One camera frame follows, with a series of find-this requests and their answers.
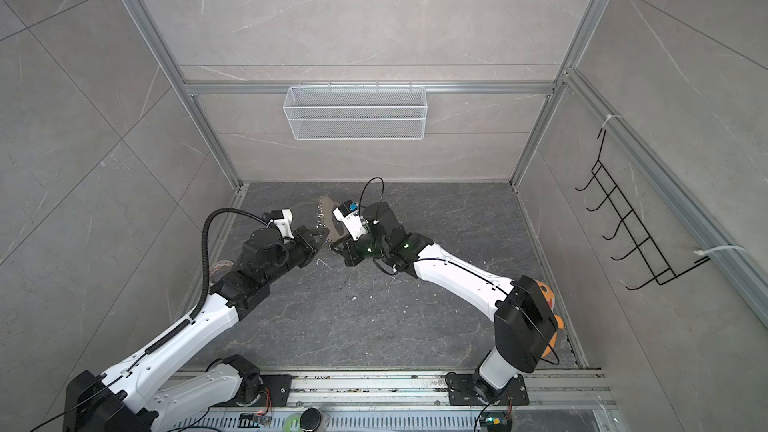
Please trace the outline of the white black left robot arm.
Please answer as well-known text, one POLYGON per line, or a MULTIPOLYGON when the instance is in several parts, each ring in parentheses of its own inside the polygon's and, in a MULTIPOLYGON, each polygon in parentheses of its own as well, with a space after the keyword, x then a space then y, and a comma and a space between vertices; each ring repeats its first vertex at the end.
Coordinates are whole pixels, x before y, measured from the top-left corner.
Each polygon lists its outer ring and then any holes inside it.
POLYGON ((220 403, 250 406, 265 399, 259 368, 238 354, 175 386, 168 381, 264 301, 272 282, 311 263, 328 234, 304 226, 289 236, 275 227, 255 231, 200 309, 103 373, 85 371, 68 384, 63 430, 166 431, 220 403))

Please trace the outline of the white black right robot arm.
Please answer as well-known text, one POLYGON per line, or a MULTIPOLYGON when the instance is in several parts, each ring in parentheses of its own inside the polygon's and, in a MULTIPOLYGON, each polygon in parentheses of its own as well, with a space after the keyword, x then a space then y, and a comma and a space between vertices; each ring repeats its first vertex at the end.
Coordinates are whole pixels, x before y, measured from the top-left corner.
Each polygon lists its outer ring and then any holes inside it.
POLYGON ((494 346, 471 375, 469 393, 479 401, 500 400, 523 373, 532 373, 551 357, 562 319, 554 313, 554 293, 546 284, 522 275, 495 275, 451 254, 434 240, 408 232, 389 204, 335 203, 319 218, 334 237, 331 250, 345 265, 369 259, 387 275, 407 274, 451 292, 493 323, 494 346))

